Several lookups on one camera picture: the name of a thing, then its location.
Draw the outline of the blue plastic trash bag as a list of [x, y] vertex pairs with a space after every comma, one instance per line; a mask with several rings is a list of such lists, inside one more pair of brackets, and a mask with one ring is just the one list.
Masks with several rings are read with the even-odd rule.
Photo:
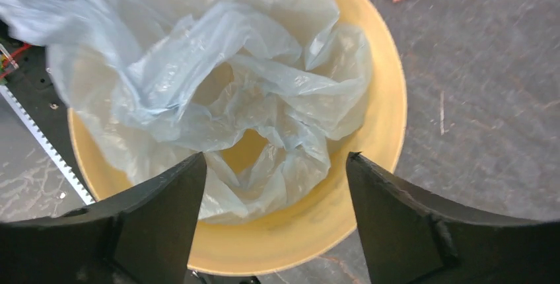
[[237, 224], [324, 180], [359, 129], [372, 57], [334, 0], [1, 0], [61, 99], [139, 184], [198, 152], [199, 218]]

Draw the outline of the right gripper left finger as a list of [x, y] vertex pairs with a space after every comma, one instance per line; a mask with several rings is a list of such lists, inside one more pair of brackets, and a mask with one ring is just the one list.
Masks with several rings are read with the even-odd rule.
[[1, 223], [1, 282], [183, 283], [206, 175], [197, 153], [62, 216]]

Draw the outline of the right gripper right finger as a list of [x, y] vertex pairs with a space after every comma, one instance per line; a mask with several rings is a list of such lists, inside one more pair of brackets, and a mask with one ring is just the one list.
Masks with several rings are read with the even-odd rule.
[[462, 205], [360, 153], [346, 173], [373, 283], [559, 282], [559, 221]]

